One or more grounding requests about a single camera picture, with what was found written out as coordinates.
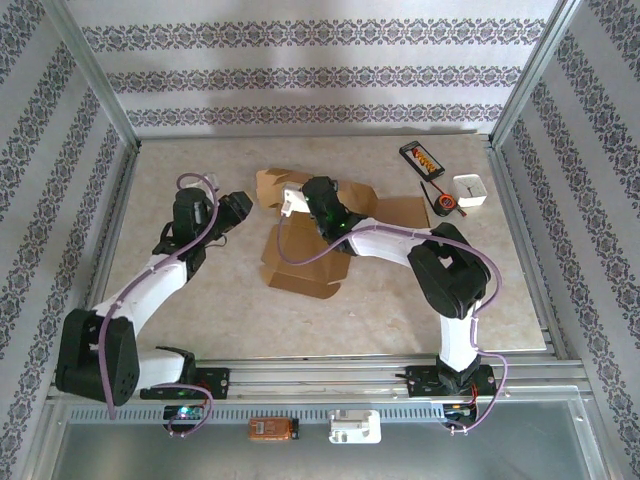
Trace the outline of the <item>white plastic bracket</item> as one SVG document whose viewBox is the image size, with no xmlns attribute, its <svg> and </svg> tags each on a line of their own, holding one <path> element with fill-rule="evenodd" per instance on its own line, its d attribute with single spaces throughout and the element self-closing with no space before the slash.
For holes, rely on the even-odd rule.
<svg viewBox="0 0 640 480">
<path fill-rule="evenodd" d="M 376 410 L 337 409 L 328 412 L 328 439 L 336 445 L 378 444 L 381 417 Z"/>
</svg>

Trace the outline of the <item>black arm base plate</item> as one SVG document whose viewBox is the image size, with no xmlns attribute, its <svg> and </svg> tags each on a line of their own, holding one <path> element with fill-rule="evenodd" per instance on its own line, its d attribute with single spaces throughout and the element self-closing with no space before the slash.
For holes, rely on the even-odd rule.
<svg viewBox="0 0 640 480">
<path fill-rule="evenodd" d="M 439 365 L 408 366 L 405 368 L 404 379 L 411 398 L 471 396 L 473 387 L 481 396 L 492 396 L 497 391 L 490 365 L 471 366 L 463 372 L 455 372 Z"/>
<path fill-rule="evenodd" d="M 214 400 L 225 400 L 230 384 L 230 370 L 227 368 L 197 368 L 187 384 L 208 390 Z M 144 400 L 182 400 L 202 403 L 208 399 L 205 393 L 187 388 L 142 389 L 139 395 Z"/>
</svg>

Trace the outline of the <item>aluminium mounting rail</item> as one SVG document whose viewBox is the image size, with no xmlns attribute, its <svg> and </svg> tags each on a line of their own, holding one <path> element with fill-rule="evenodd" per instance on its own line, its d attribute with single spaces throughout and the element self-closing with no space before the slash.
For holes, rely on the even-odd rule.
<svg viewBox="0 0 640 480">
<path fill-rule="evenodd" d="M 507 374 L 506 398 L 522 391 L 546 395 L 555 391 L 589 393 L 592 387 L 580 360 L 561 360 L 548 353 L 515 354 L 506 357 L 503 368 L 496 358 L 483 362 L 493 368 L 497 378 Z M 229 402 L 284 403 L 308 401 L 400 402 L 408 400 L 409 388 L 417 381 L 405 378 L 414 366 L 433 366 L 435 357 L 355 356 L 310 358 L 264 358 L 245 360 L 201 360 L 205 369 L 226 369 L 226 384 L 210 384 L 224 390 Z"/>
</svg>

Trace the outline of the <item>small controller circuit board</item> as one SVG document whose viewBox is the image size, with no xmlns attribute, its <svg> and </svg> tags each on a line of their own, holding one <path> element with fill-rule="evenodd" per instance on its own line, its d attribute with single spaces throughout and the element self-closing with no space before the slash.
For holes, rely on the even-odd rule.
<svg viewBox="0 0 640 480">
<path fill-rule="evenodd" d="M 477 403 L 473 400 L 467 403 L 444 404 L 444 415 L 450 422 L 472 424 L 478 417 Z"/>
<path fill-rule="evenodd" d="M 206 415 L 206 408 L 202 405 L 168 405 L 164 407 L 163 419 L 165 421 L 197 422 Z"/>
</svg>

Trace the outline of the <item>white square clock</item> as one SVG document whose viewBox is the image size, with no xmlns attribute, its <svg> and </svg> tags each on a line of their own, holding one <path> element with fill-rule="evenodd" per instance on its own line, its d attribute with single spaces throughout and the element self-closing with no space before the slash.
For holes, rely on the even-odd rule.
<svg viewBox="0 0 640 480">
<path fill-rule="evenodd" d="M 461 208 L 481 206 L 488 191 L 478 174 L 461 174 L 452 178 L 454 197 Z"/>
</svg>

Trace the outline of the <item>orange black tape measure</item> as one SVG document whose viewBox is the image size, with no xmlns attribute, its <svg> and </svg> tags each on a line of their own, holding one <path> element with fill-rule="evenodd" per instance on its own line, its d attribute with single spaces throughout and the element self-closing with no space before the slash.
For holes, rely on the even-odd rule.
<svg viewBox="0 0 640 480">
<path fill-rule="evenodd" d="M 427 204 L 431 207 L 432 211 L 439 217 L 447 217 L 452 212 L 457 212 L 462 218 L 467 217 L 466 211 L 459 205 L 455 198 L 445 192 L 442 188 L 437 186 L 433 181 L 430 185 L 436 189 L 438 196 L 431 199 L 427 190 L 427 184 L 423 181 L 420 182 L 422 192 L 427 200 Z"/>
</svg>

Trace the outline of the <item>aluminium side rail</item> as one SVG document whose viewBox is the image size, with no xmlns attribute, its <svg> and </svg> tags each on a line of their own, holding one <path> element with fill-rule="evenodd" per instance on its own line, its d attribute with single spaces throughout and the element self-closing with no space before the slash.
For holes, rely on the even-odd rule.
<svg viewBox="0 0 640 480">
<path fill-rule="evenodd" d="M 490 139 L 486 142 L 485 150 L 540 329 L 546 332 L 549 337 L 551 346 L 546 347 L 546 352 L 558 360 L 574 359 L 575 354 L 567 346 L 556 318 L 551 296 L 545 286 L 526 220 L 521 211 L 504 158 L 501 152 L 493 147 Z"/>
<path fill-rule="evenodd" d="M 99 285 L 107 275 L 108 247 L 115 240 L 120 211 L 125 208 L 128 182 L 137 153 L 133 148 L 119 156 L 103 147 L 96 160 L 75 214 L 57 280 L 58 296 L 65 302 L 61 324 L 59 359 L 71 362 L 85 319 L 94 317 L 100 303 Z"/>
</svg>

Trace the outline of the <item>aluminium frame post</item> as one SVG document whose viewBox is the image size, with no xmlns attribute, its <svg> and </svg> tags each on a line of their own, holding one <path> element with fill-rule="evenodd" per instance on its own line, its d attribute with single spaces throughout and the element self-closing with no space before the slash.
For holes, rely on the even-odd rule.
<svg viewBox="0 0 640 480">
<path fill-rule="evenodd" d="M 489 135 L 489 143 L 494 150 L 498 150 L 504 143 L 583 1 L 557 1 L 539 41 L 532 50 L 515 88 L 504 106 L 499 120 Z"/>
<path fill-rule="evenodd" d="M 82 75 L 96 94 L 109 120 L 127 145 L 139 151 L 141 141 L 135 133 L 106 74 L 93 53 L 66 0 L 39 0 L 56 31 L 75 59 Z"/>
</svg>

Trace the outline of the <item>orange electronic module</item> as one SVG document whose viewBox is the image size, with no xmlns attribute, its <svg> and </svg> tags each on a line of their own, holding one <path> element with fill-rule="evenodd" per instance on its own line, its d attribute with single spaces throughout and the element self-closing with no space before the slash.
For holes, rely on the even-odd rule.
<svg viewBox="0 0 640 480">
<path fill-rule="evenodd" d="M 255 441 L 289 441 L 299 438 L 299 420 L 286 417 L 256 417 L 249 420 L 249 438 Z"/>
</svg>

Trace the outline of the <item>grey metal sheet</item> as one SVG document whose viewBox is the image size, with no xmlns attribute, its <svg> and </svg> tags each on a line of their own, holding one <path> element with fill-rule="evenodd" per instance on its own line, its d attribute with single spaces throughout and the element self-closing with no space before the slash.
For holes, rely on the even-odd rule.
<svg viewBox="0 0 640 480">
<path fill-rule="evenodd" d="M 572 401 L 502 403 L 477 429 L 382 423 L 373 445 L 336 445 L 327 424 L 255 441 L 247 424 L 173 439 L 162 424 L 62 424 L 52 480 L 612 480 Z"/>
</svg>

